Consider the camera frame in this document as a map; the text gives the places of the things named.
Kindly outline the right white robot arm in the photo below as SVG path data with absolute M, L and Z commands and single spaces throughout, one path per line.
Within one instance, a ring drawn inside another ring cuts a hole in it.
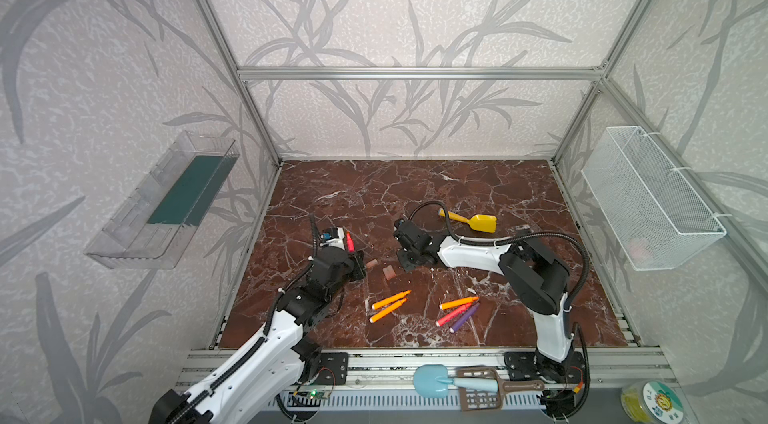
M 401 246 L 397 258 L 406 271 L 419 266 L 469 268 L 504 276 L 534 320 L 536 374 L 547 382 L 567 377 L 574 353 L 567 314 L 590 272 L 587 251 L 579 240 L 559 232 L 497 239 L 464 237 L 449 231 L 431 234 L 409 219 L 395 222 L 393 236 Z M 570 268 L 543 242 L 545 238 L 566 241 L 579 253 L 582 270 L 573 287 L 568 286 Z

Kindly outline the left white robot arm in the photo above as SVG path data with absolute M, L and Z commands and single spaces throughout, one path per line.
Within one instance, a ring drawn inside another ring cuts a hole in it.
M 281 391 L 316 376 L 320 346 L 308 332 L 349 282 L 363 279 L 363 252 L 317 250 L 308 266 L 278 291 L 265 324 L 221 366 L 183 393 L 167 391 L 151 423 L 248 423 Z

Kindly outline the red pink marker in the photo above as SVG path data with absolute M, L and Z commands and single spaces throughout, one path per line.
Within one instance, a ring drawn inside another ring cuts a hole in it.
M 346 244 L 347 251 L 349 253 L 354 253 L 355 252 L 355 250 L 356 250 L 355 244 L 354 244 L 354 241 L 353 241 L 353 239 L 351 237 L 351 234 L 349 232 L 347 232 L 345 234 L 345 244 Z

